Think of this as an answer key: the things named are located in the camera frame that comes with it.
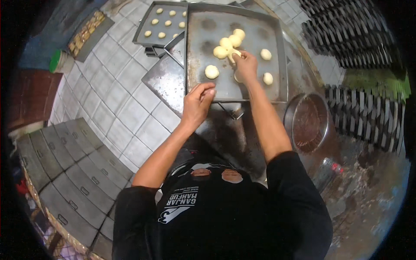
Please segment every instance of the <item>left hand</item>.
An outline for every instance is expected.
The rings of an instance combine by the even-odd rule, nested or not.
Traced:
[[[215,84],[200,83],[183,99],[183,114],[180,125],[193,133],[205,120],[208,109],[215,97]]]

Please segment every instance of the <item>hand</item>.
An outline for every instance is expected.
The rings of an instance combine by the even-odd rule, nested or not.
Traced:
[[[180,125],[193,133],[204,122],[208,114],[209,106],[215,97],[215,84],[212,82],[201,83],[183,99],[183,114]]]
[[[241,57],[235,53],[232,56],[244,85],[248,86],[249,82],[257,80],[257,59],[253,54],[241,51]]]

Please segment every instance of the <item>dough piece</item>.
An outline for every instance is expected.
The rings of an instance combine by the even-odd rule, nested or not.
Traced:
[[[214,48],[214,56],[219,59],[225,59],[228,55],[228,51],[226,48],[222,46],[217,46]]]
[[[229,49],[233,48],[233,44],[231,43],[230,39],[228,39],[228,38],[222,38],[220,40],[220,46],[224,47],[226,50],[229,50]]]
[[[240,77],[240,74],[238,73],[238,70],[236,70],[235,73],[234,73],[234,79],[238,83],[242,83],[243,82],[242,79],[241,79],[241,77]]]
[[[237,35],[238,37],[240,37],[241,40],[244,40],[244,38],[245,38],[245,32],[243,30],[241,30],[241,29],[235,29],[233,31],[233,34],[234,35]]]
[[[237,53],[240,57],[241,57],[241,52],[235,50],[235,49],[230,49],[228,50],[228,58],[230,59],[230,61],[235,64],[235,60],[233,59],[233,53]]]
[[[263,58],[263,60],[270,60],[272,58],[272,54],[268,49],[261,50],[260,56]]]
[[[219,74],[220,74],[219,70],[214,65],[208,65],[205,68],[205,76],[207,76],[207,78],[209,79],[214,79],[218,77]]]
[[[273,76],[269,72],[266,72],[263,75],[263,81],[266,85],[271,85],[273,83]]]
[[[231,44],[233,45],[234,48],[237,48],[238,46],[241,45],[241,38],[237,35],[230,35],[229,40],[231,42]]]

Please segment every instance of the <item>black t-shirt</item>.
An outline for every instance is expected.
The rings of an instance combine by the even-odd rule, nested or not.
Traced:
[[[116,201],[113,259],[323,259],[331,219],[298,154],[273,159],[267,184],[203,160],[177,168],[157,205],[157,189],[126,188]]]

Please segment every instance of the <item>tray with dough balls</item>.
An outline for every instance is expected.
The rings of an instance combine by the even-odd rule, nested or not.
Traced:
[[[165,47],[185,30],[187,5],[186,2],[154,1],[139,24],[133,43]]]
[[[187,21],[186,93],[198,83],[214,82],[214,101],[248,101],[231,56],[245,50],[256,56],[258,81],[271,102],[287,102],[286,55],[278,19],[235,6],[189,3]]]

